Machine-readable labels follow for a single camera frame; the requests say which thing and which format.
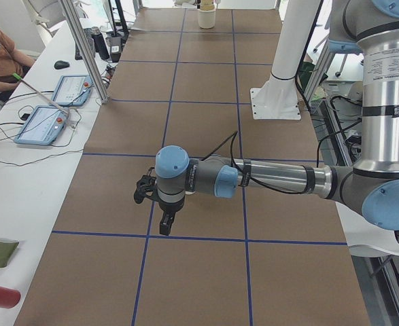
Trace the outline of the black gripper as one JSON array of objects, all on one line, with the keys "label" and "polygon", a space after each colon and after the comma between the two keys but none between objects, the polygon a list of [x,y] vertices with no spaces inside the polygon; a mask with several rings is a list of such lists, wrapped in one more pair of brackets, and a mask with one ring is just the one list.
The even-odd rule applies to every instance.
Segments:
[{"label": "black gripper", "polygon": [[159,234],[169,236],[176,212],[184,207],[186,193],[182,190],[176,194],[167,194],[159,189],[157,194],[159,207],[164,212],[159,223]]}]

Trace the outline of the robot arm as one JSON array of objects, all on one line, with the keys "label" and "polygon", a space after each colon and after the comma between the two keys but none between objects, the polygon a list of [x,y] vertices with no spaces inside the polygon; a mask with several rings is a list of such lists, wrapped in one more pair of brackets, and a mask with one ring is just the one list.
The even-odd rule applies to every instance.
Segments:
[{"label": "robot arm", "polygon": [[334,1],[328,48],[363,54],[362,152],[350,167],[297,166],[221,157],[195,160],[181,147],[156,155],[152,200],[169,235],[187,192],[231,198],[252,184],[339,202],[384,230],[399,231],[399,1]]}]

